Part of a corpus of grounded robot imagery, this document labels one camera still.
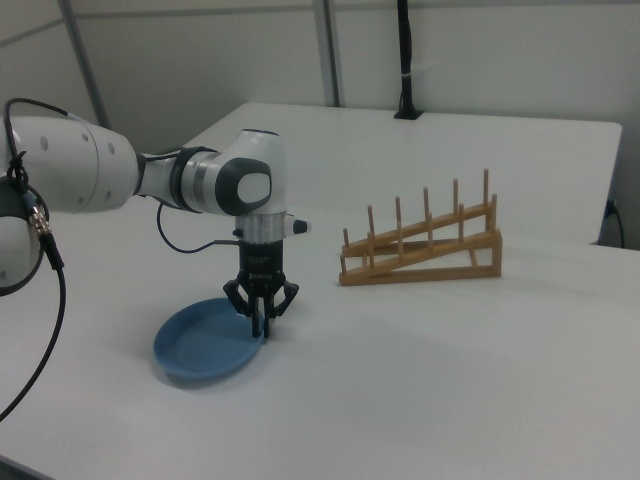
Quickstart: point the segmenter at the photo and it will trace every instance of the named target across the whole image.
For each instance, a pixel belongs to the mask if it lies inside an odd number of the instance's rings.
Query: wooden dowel
[[[476,251],[473,248],[469,249],[469,258],[471,258],[471,266],[472,267],[477,267],[478,266],[478,257],[476,257]]]
[[[369,266],[371,268],[376,266],[375,260],[374,260],[374,255],[373,255],[373,235],[371,234],[371,232],[369,232],[367,234],[367,239],[369,240]]]
[[[433,250],[433,215],[431,212],[427,215],[427,234],[429,239],[429,250]]]
[[[458,241],[464,240],[464,205],[458,206]]]
[[[424,219],[426,220],[427,217],[429,216],[429,212],[431,211],[429,210],[429,189],[427,187],[424,188],[423,194],[424,194]]]
[[[485,207],[489,208],[489,169],[484,169],[484,193],[482,195],[482,203]],[[488,232],[490,228],[489,224],[489,215],[486,214],[484,217],[484,230]]]
[[[369,231],[371,232],[371,236],[376,236],[375,228],[373,227],[373,208],[371,205],[367,207],[367,213],[369,214]]]
[[[458,179],[453,179],[453,213],[458,213]]]
[[[484,194],[482,196],[482,203],[485,205],[489,203],[489,169],[484,169]]]
[[[495,193],[491,196],[491,218],[489,219],[489,230],[492,232],[496,229],[496,213],[498,208],[498,195]]]
[[[402,222],[402,212],[400,211],[400,197],[396,197],[396,222]]]
[[[398,256],[404,257],[404,244],[402,240],[402,222],[398,222],[396,228],[398,229]]]

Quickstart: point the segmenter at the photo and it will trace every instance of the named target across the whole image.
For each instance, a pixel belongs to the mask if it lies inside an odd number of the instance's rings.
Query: robotic arm
[[[140,195],[181,210],[234,216],[240,271],[224,291],[238,313],[252,319],[256,337],[262,300],[269,336],[269,319],[282,315],[298,291],[284,275],[283,240],[309,228],[287,214],[285,152],[277,134],[243,130],[223,153],[193,147],[153,156],[136,154],[122,135],[81,120],[16,117],[12,127],[17,151],[27,152],[29,184],[52,210],[99,212]],[[0,169],[6,171],[11,158],[0,135]],[[0,179],[0,295],[26,283],[41,258],[33,229],[15,201],[6,200],[7,180]],[[281,288],[285,299],[275,305]]]

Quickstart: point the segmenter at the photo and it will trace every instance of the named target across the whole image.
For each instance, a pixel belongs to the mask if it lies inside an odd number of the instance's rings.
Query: black cable
[[[51,339],[49,340],[49,344],[47,345],[47,349],[45,350],[44,355],[40,359],[40,363],[31,375],[31,378],[29,378],[29,381],[22,388],[20,393],[18,393],[16,398],[9,404],[9,406],[5,408],[2,413],[0,413],[0,422],[7,418],[7,416],[18,406],[18,404],[22,401],[29,390],[31,390],[31,387],[33,387],[34,383],[44,370],[44,367],[46,366],[47,362],[49,361],[49,357],[53,352],[53,348],[56,345],[58,336],[60,335],[60,329],[62,328],[62,321],[64,319],[64,311],[67,304],[67,287],[64,279],[64,273],[62,271],[64,263],[62,262],[62,258],[60,257],[60,253],[58,252],[58,249],[56,247],[55,239],[53,238],[51,230],[49,229],[49,210],[44,202],[44,199],[29,185],[29,176],[22,164],[22,157],[24,156],[26,151],[22,151],[18,154],[16,148],[16,140],[13,136],[13,126],[11,125],[10,111],[11,106],[16,103],[35,105],[48,110],[52,110],[54,112],[58,112],[65,117],[68,117],[69,114],[61,108],[28,98],[13,98],[9,100],[4,106],[4,127],[7,135],[7,141],[9,142],[9,150],[12,156],[11,160],[9,161],[7,176],[9,178],[15,178],[17,180],[18,188],[21,190],[20,193],[23,194],[23,202],[25,202],[25,207],[29,212],[28,215],[32,220],[36,220],[34,223],[34,229],[38,235],[41,248],[47,254],[47,258],[51,263],[51,268],[53,268],[58,274],[58,283],[60,285],[60,304],[58,306],[58,315],[56,317],[56,324],[53,329],[53,333],[51,334]],[[32,197],[30,197],[29,192],[31,192],[31,194],[35,196],[37,203],[33,200]],[[40,213],[38,210],[38,205],[42,206],[42,208],[44,209],[44,218],[42,218],[42,213]]]
[[[622,218],[620,218],[620,212],[618,212],[617,208],[613,207],[613,210],[611,211],[611,213],[613,213],[618,219],[618,227],[620,227],[620,247],[625,248],[624,247],[624,228],[622,228]]]
[[[7,170],[7,176],[9,178],[15,178],[18,180],[18,186],[21,189],[21,193],[27,193],[27,184],[29,183],[29,176],[26,170],[22,166],[22,157],[26,153],[22,151],[18,153],[16,148],[16,139],[13,136],[13,126],[11,125],[11,106],[16,103],[25,103],[29,105],[35,105],[37,107],[46,108],[58,112],[65,117],[69,116],[69,112],[62,110],[61,108],[49,105],[48,103],[40,102],[38,100],[31,100],[30,98],[12,98],[4,105],[4,129],[7,134],[7,141],[9,142],[9,151],[11,152],[11,160],[9,161],[9,169]]]
[[[31,390],[33,384],[36,383],[36,380],[44,370],[49,357],[51,356],[51,352],[53,352],[53,347],[56,345],[56,341],[58,340],[58,335],[60,334],[60,329],[62,328],[62,319],[64,318],[64,309],[67,303],[67,287],[64,280],[64,273],[62,272],[62,268],[56,270],[58,273],[58,282],[60,283],[60,305],[58,307],[58,317],[56,319],[56,325],[53,329],[53,334],[51,335],[51,339],[49,340],[49,345],[47,345],[47,350],[44,352],[40,363],[36,367],[36,370],[31,375],[31,378],[27,382],[27,384],[22,388],[18,396],[9,404],[7,408],[4,409],[2,413],[0,413],[0,422],[2,422],[7,416],[13,411],[14,408],[18,406],[18,404],[22,401],[25,395]]]
[[[150,156],[149,157],[149,156],[145,155],[144,158],[145,158],[145,160],[147,162],[155,162],[156,160],[167,160],[168,158],[175,158],[176,155],[178,155],[178,153],[174,152],[174,153],[168,153],[166,155],[158,155],[158,156],[155,156],[155,157],[154,156]]]
[[[165,204],[162,203],[162,202],[160,203],[160,205],[158,205],[158,213],[156,214],[156,225],[158,226],[158,232],[160,233],[160,236],[164,240],[164,243],[166,243],[169,247],[171,247],[176,252],[191,254],[191,253],[201,252],[205,248],[209,248],[209,247],[212,247],[214,245],[239,245],[239,243],[237,241],[234,241],[234,240],[214,240],[213,242],[209,242],[206,245],[203,245],[201,247],[195,248],[193,250],[184,250],[182,248],[176,247],[173,243],[171,243],[169,241],[167,236],[164,234],[164,231],[162,230],[162,220],[160,218],[160,214],[162,212],[162,207],[164,207],[164,205]]]

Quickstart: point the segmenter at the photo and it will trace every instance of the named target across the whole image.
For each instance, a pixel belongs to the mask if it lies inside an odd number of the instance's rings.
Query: blue plate
[[[247,363],[262,345],[251,334],[251,320],[226,298],[195,303],[173,315],[153,342],[158,363],[169,373],[206,380]]]

